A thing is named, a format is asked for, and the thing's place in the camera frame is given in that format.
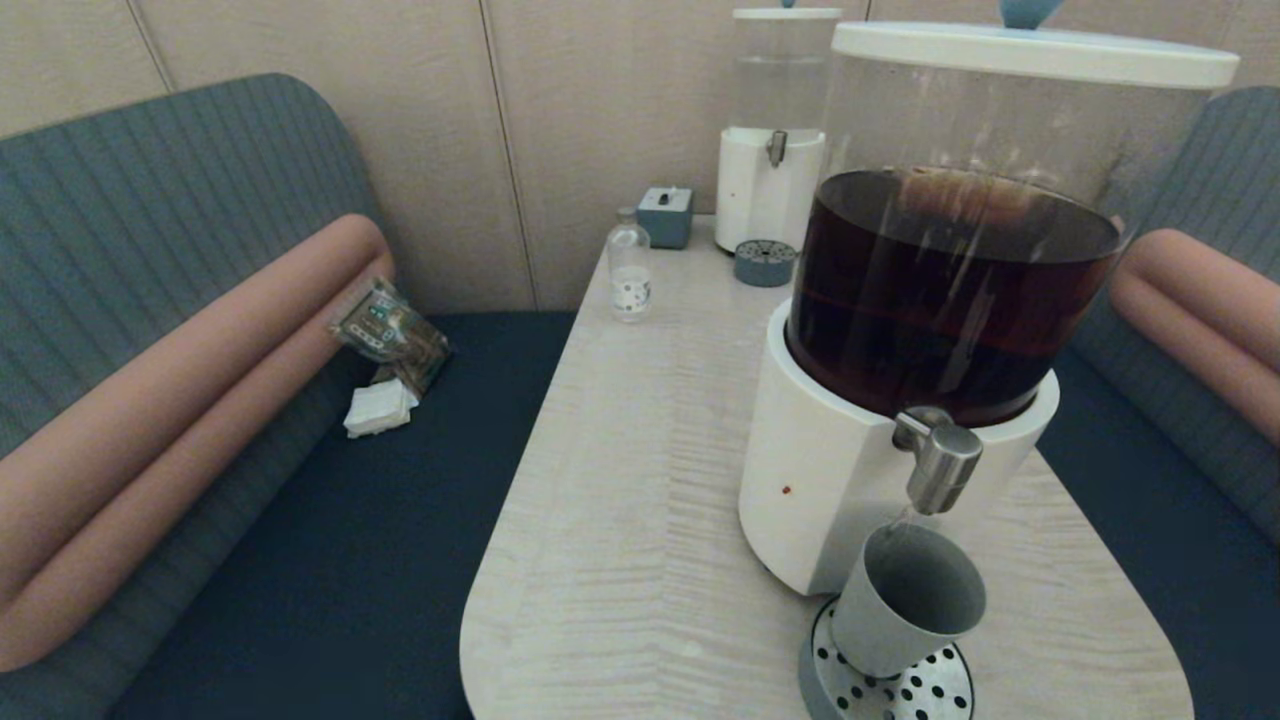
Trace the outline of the grey plastic cup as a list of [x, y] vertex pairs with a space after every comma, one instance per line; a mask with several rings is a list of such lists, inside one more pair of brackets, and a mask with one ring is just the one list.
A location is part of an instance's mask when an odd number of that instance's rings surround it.
[[860, 550], [832, 637], [858, 671], [888, 678], [973, 632], [987, 603], [986, 582], [959, 544], [927, 527], [887, 525]]

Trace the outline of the clear plastic bottle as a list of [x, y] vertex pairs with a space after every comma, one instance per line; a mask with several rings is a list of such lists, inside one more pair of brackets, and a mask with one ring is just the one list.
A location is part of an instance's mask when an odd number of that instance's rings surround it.
[[636, 208], [621, 208], [616, 220], [605, 237], [611, 310], [620, 322], [636, 323], [652, 309], [652, 240]]

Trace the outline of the small grey box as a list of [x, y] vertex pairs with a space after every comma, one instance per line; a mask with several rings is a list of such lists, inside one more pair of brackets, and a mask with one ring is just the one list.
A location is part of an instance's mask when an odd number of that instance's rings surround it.
[[694, 191], [689, 187], [652, 186], [637, 205], [637, 222], [653, 249], [685, 250], [692, 233]]

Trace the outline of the grey perforated drip tray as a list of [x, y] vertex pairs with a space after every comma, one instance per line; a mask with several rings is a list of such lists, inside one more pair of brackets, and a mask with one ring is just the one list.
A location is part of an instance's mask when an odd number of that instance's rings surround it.
[[797, 687], [810, 720], [972, 720], [977, 708], [969, 665], [947, 644], [905, 671], [876, 678], [858, 671], [835, 643], [838, 596], [810, 623], [797, 656]]
[[786, 286], [794, 278], [797, 260], [799, 251], [785, 242], [749, 240], [735, 250], [733, 277], [751, 287]]

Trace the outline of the water-filled drink dispenser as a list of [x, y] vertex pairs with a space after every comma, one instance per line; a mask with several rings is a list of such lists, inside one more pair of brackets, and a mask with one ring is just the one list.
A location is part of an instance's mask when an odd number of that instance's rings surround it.
[[[804, 245], [841, 19], [733, 20], [733, 104], [719, 137], [716, 200], [716, 242], [727, 252], [749, 240]], [[776, 129], [788, 133], [788, 145], [773, 169], [765, 143]]]

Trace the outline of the tea-filled drink dispenser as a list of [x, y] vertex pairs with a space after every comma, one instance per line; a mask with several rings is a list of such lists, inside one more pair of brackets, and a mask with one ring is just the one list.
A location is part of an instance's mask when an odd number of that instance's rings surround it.
[[919, 518], [955, 536], [980, 523], [1059, 407], [1055, 359], [1220, 90], [832, 51], [826, 155], [792, 297], [767, 327], [739, 496], [774, 577], [840, 591], [867, 536], [911, 506], [915, 459], [893, 445], [908, 407], [984, 445], [955, 506]]

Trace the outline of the green snack bag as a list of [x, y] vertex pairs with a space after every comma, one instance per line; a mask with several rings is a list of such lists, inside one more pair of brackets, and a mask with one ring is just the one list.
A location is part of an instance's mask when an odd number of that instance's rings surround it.
[[378, 364], [375, 382], [398, 379], [421, 400], [453, 355], [447, 336], [381, 275], [358, 282], [329, 316], [343, 345]]

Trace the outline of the white folded napkins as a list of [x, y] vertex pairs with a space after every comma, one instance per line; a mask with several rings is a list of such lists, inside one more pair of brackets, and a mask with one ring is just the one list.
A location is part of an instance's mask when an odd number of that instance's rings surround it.
[[419, 396], [398, 378], [357, 388], [343, 427], [352, 439], [380, 434], [408, 424], [419, 402]]

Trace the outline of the navy seat cushion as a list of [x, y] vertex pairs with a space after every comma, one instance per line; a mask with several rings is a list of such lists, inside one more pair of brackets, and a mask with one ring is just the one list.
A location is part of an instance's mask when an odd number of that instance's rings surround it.
[[1038, 448], [1169, 638], [1196, 720], [1280, 720], [1280, 547], [1071, 350]]
[[474, 720], [465, 605], [575, 319], [436, 316], [410, 424], [332, 428], [110, 720]]

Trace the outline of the white dispenser lid blue knob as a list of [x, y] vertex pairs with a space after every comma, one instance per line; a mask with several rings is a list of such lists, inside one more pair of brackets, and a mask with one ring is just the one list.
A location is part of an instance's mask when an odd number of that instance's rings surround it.
[[1225, 88], [1242, 64], [1235, 53], [1152, 38], [923, 20], [844, 22], [831, 49], [913, 67], [1175, 90]]
[[783, 3], [781, 6], [735, 8], [735, 20], [840, 20], [841, 8], [801, 8]]

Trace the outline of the pink cylindrical bolster cushion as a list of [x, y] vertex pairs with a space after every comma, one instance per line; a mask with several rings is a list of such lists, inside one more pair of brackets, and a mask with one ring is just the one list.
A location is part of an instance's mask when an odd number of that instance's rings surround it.
[[1253, 272], [1124, 270], [1110, 297], [1134, 329], [1280, 447], [1280, 286]]
[[1134, 242], [1108, 291], [1115, 311], [1187, 368], [1253, 363], [1280, 374], [1280, 284], [1175, 229]]
[[375, 222], [348, 214], [183, 322], [0, 459], [0, 614], [87, 575], [110, 594], [186, 503], [133, 483], [370, 269]]
[[0, 673], [65, 644], [337, 351], [325, 320], [387, 252], [291, 252], [0, 459]]

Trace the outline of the blue-grey ribbed booth sofa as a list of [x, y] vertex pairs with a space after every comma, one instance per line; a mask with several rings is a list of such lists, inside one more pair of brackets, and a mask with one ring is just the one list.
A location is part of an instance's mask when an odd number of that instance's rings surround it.
[[[1166, 228], [1280, 284], [1280, 88], [1240, 88], [1210, 102], [1132, 246]], [[1280, 447], [1115, 311], [1108, 296], [1114, 277], [1068, 350], [1119, 389], [1280, 547]]]
[[[305, 82], [252, 76], [0, 141], [0, 457], [340, 217], [381, 225]], [[65, 644], [0, 673], [0, 720], [102, 720], [372, 365], [339, 348]]]

